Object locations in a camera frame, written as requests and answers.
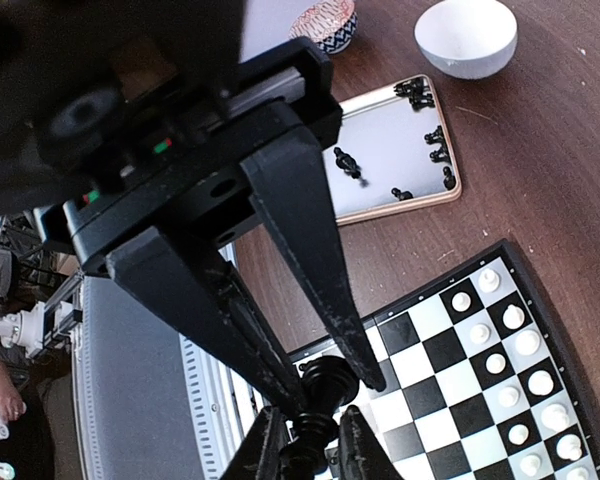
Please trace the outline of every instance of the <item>person's hand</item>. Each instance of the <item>person's hand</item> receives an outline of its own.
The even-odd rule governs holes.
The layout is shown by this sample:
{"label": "person's hand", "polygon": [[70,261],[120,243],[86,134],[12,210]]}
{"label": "person's hand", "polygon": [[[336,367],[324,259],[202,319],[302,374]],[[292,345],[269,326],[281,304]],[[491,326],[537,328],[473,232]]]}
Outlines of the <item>person's hand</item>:
{"label": "person's hand", "polygon": [[5,422],[15,422],[25,412],[26,405],[10,379],[0,379],[0,415]]}

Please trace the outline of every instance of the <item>black chess piece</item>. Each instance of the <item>black chess piece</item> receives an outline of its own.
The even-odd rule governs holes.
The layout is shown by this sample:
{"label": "black chess piece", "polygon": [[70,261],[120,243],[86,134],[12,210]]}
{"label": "black chess piece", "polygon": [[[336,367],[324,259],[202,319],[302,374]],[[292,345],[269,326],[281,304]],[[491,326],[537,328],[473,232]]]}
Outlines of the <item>black chess piece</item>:
{"label": "black chess piece", "polygon": [[409,103],[416,112],[419,112],[427,107],[435,108],[436,106],[436,102],[433,100],[433,95],[430,93],[425,93],[424,95],[416,95],[413,93],[409,97]]}
{"label": "black chess piece", "polygon": [[362,176],[362,169],[351,155],[342,151],[341,148],[333,149],[336,156],[336,165],[354,180],[358,180]]}
{"label": "black chess piece", "polygon": [[424,141],[427,143],[427,145],[433,145],[435,143],[445,143],[442,125],[438,125],[438,128],[436,128],[433,131],[433,133],[427,133],[424,136]]}
{"label": "black chess piece", "polygon": [[399,201],[404,201],[404,200],[411,200],[413,198],[413,193],[411,193],[408,190],[405,190],[404,192],[402,190],[400,190],[399,188],[392,188],[391,189],[391,194],[396,197]]}
{"label": "black chess piece", "polygon": [[444,167],[442,169],[442,173],[444,174],[444,188],[447,190],[453,190],[456,188],[456,177],[451,172],[451,167]]}
{"label": "black chess piece", "polygon": [[417,77],[406,82],[398,83],[393,87],[393,91],[398,97],[408,98],[412,95],[417,97],[424,94],[424,90],[427,86],[424,84],[424,78]]}
{"label": "black chess piece", "polygon": [[429,154],[429,158],[433,163],[449,162],[451,163],[451,157],[449,156],[449,149],[447,144],[443,143],[440,148]]}

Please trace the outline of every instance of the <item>white chess pawn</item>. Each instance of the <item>white chess pawn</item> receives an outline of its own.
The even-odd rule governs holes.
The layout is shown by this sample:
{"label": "white chess pawn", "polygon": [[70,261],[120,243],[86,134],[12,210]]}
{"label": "white chess pawn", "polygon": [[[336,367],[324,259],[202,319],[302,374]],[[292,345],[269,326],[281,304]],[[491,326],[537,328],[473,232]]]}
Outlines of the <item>white chess pawn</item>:
{"label": "white chess pawn", "polygon": [[500,286],[500,275],[490,268],[485,268],[478,278],[478,286],[485,293],[495,292]]}
{"label": "white chess pawn", "polygon": [[509,430],[509,441],[514,445],[522,445],[529,439],[529,429],[526,425],[514,425]]}
{"label": "white chess pawn", "polygon": [[498,402],[505,408],[511,408],[520,400],[520,392],[515,387],[505,387],[498,394]]}
{"label": "white chess pawn", "polygon": [[575,462],[582,457],[582,441],[577,435],[569,434],[558,440],[556,453],[563,460]]}
{"label": "white chess pawn", "polygon": [[484,323],[478,323],[471,328],[469,338],[476,345],[484,345],[491,337],[491,329]]}
{"label": "white chess pawn", "polygon": [[528,357],[540,349],[540,334],[535,330],[525,330],[516,338],[516,350],[520,355]]}
{"label": "white chess pawn", "polygon": [[556,433],[564,432],[571,423],[567,409],[559,403],[546,407],[540,415],[540,421],[545,427]]}
{"label": "white chess pawn", "polygon": [[451,306],[458,312],[466,312],[471,306],[471,297],[465,292],[456,293],[451,299]]}
{"label": "white chess pawn", "polygon": [[497,375],[502,373],[507,366],[506,359],[499,353],[494,353],[487,358],[487,372]]}
{"label": "white chess pawn", "polygon": [[528,477],[535,477],[542,466],[542,459],[536,454],[530,454],[520,461],[520,470]]}
{"label": "white chess pawn", "polygon": [[567,473],[567,480],[589,480],[589,470],[578,467]]}
{"label": "white chess pawn", "polygon": [[517,305],[509,305],[502,315],[502,322],[509,330],[517,330],[524,323],[524,310]]}
{"label": "white chess pawn", "polygon": [[539,397],[544,397],[553,392],[553,378],[549,372],[539,370],[529,377],[529,391]]}

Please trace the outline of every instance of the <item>brown table surface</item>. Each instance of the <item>brown table surface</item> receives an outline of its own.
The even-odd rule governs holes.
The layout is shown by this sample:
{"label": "brown table surface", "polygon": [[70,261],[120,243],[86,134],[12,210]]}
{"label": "brown table surface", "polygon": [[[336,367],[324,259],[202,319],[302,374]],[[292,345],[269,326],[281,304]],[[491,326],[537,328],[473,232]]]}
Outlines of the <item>brown table surface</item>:
{"label": "brown table surface", "polygon": [[[341,230],[362,315],[502,237],[524,250],[600,404],[600,0],[511,0],[519,44],[493,78],[436,71],[413,27],[432,0],[360,0],[351,46],[333,57],[340,101],[426,73],[464,183],[446,205]],[[237,242],[240,271],[289,351],[324,329],[262,227]]]}

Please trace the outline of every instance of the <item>chessboard border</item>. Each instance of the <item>chessboard border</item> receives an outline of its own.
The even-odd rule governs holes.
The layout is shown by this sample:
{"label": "chessboard border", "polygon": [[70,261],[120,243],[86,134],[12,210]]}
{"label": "chessboard border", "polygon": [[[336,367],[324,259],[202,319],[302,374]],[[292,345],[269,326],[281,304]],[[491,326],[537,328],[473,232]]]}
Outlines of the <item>chessboard border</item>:
{"label": "chessboard border", "polygon": [[[491,247],[483,250],[469,260],[462,262],[459,266],[441,275],[437,279],[426,283],[404,297],[376,310],[374,313],[362,318],[365,329],[380,326],[391,320],[394,312],[400,312],[413,307],[426,298],[436,295],[441,288],[442,282],[453,285],[456,279],[469,276],[476,271],[475,264],[484,261],[485,264],[502,258],[511,276],[527,304],[527,308],[540,328],[541,334],[549,348],[553,361],[558,366],[558,375],[567,387],[567,392],[576,411],[582,431],[587,440],[589,454],[596,468],[600,466],[600,405],[593,394],[589,384],[589,378],[584,367],[575,352],[575,347],[560,320],[556,308],[548,301],[548,294],[540,278],[535,273],[526,258],[520,253],[520,247],[508,239],[502,239]],[[545,318],[556,319],[556,321],[545,322]],[[335,345],[330,337],[323,337],[305,347],[294,350],[289,354],[292,363],[301,361],[303,358],[314,355]],[[600,469],[596,470],[600,478]]]}

